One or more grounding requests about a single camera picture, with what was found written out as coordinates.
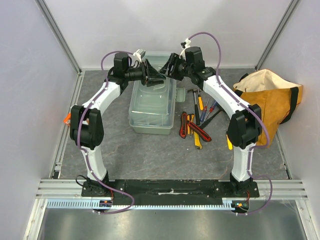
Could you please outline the green translucent tool box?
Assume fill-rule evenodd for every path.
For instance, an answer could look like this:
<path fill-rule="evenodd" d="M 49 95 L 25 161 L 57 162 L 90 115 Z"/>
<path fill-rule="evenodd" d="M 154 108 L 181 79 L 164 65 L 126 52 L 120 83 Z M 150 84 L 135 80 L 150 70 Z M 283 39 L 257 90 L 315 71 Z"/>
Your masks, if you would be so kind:
<path fill-rule="evenodd" d="M 167 78 L 155 86 L 135 81 L 130 106 L 129 125 L 138 134 L 169 135 L 175 118 L 176 103 L 183 103 L 186 90 L 177 81 Z"/>

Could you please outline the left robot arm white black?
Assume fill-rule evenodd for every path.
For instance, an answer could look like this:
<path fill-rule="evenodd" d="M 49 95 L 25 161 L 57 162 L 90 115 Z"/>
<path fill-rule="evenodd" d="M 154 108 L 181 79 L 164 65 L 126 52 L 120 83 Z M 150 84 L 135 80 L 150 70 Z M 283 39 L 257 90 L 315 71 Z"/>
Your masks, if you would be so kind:
<path fill-rule="evenodd" d="M 103 197 L 113 192 L 108 171 L 103 163 L 101 143 L 104 138 L 102 115 L 109 105 L 126 89 L 130 81 L 140 81 L 151 87 L 163 84 L 166 76 L 144 59 L 145 51 L 135 53 L 112 51 L 113 67 L 106 72 L 101 88 L 82 105 L 70 111 L 70 138 L 80 149 L 87 168 L 82 184 L 83 197 Z"/>

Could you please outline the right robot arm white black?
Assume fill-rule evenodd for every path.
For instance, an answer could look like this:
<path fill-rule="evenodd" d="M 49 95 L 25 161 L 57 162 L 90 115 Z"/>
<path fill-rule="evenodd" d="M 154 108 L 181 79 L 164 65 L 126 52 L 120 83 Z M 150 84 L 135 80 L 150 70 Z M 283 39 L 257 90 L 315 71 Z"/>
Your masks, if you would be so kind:
<path fill-rule="evenodd" d="M 230 173 L 229 191 L 240 197 L 253 187 L 251 160 L 253 150 L 262 133 L 261 108 L 240 98 L 218 76 L 218 70 L 207 67 L 199 46 L 185 48 L 184 56 L 171 53 L 159 70 L 169 78 L 191 82 L 209 94 L 228 115 L 230 122 L 226 134 L 233 145 L 233 168 Z"/>

